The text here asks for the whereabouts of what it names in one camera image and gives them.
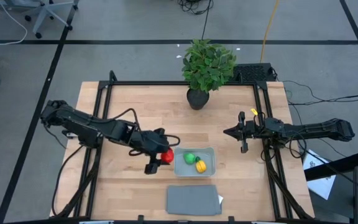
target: red toy pepper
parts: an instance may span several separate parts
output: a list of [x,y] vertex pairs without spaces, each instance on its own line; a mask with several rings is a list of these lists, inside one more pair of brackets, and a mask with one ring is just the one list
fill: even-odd
[[167,152],[161,153],[161,160],[166,163],[172,162],[173,150],[171,148],[169,148]]

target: potted plant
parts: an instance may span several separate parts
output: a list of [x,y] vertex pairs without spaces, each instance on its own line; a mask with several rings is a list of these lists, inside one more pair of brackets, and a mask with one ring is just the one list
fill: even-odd
[[183,58],[185,80],[189,82],[187,100],[191,108],[200,110],[209,100],[209,91],[218,90],[233,77],[236,56],[210,40],[193,40]]

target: green toy apple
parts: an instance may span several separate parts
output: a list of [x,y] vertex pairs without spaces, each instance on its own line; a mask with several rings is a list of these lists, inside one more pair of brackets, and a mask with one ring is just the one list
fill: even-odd
[[193,153],[184,153],[183,158],[189,165],[192,165],[196,162],[196,156]]

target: toy fruit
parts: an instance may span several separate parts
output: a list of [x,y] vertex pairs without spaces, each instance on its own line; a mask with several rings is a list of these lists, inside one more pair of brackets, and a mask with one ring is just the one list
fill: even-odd
[[167,152],[161,153],[161,160],[170,163],[173,160],[173,150],[171,148],[168,149]]
[[193,153],[184,153],[183,158],[189,165],[192,165],[196,162],[196,156]]
[[196,170],[200,174],[202,174],[204,171],[206,171],[205,162],[202,161],[198,156],[196,157]]

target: black plant pot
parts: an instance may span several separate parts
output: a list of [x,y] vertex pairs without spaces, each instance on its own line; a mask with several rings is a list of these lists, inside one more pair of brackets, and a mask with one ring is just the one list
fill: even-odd
[[209,93],[201,90],[192,90],[187,91],[187,101],[193,110],[200,110],[209,100]]

